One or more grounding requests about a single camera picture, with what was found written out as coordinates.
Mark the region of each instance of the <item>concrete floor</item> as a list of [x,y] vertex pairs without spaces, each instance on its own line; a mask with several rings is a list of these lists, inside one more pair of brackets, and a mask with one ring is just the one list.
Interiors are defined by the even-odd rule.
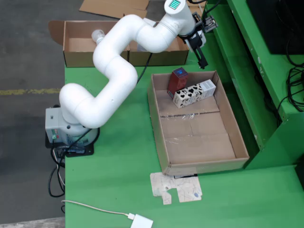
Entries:
[[[54,163],[44,146],[45,108],[58,104],[58,94],[22,90],[64,84],[62,47],[49,36],[50,20],[113,20],[79,12],[82,1],[0,0],[0,224],[63,216],[62,199],[48,195]],[[147,18],[163,15],[163,1],[151,0]]]

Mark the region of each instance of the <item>white adapter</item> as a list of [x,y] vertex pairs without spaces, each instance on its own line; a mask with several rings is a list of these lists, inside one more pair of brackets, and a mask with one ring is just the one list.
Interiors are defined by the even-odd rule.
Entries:
[[141,215],[135,215],[131,228],[151,228],[153,221]]

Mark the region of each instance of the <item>green light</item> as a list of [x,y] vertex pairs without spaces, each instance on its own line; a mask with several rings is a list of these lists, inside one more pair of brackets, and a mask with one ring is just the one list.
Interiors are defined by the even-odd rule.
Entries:
[[170,3],[170,5],[169,5],[169,7],[171,7],[172,9],[174,9],[174,10],[176,10],[176,8],[178,8],[178,6],[180,5],[180,1],[177,1],[177,0],[173,0],[171,3]]

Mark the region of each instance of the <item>white box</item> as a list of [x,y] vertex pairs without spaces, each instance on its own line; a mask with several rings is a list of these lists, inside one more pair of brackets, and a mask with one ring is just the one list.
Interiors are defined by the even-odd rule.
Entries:
[[174,94],[173,102],[178,108],[186,107],[207,97],[213,96],[216,86],[209,79]]

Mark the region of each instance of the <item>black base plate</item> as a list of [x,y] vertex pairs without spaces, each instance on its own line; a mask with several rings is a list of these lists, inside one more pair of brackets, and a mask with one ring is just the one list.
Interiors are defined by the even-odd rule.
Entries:
[[[47,133],[45,136],[45,146],[48,149],[51,149],[52,147],[56,148],[59,146],[66,146],[64,143],[60,143],[60,142],[56,142],[54,143],[54,145],[52,143],[49,142],[48,137],[47,137]],[[99,129],[98,129],[98,133],[96,138],[94,139],[93,142],[91,142],[89,145],[85,146],[85,152],[84,153],[66,153],[66,157],[71,158],[71,157],[81,157],[81,156],[89,156],[89,155],[93,155],[94,154],[94,143],[96,142],[96,140],[99,137]]]

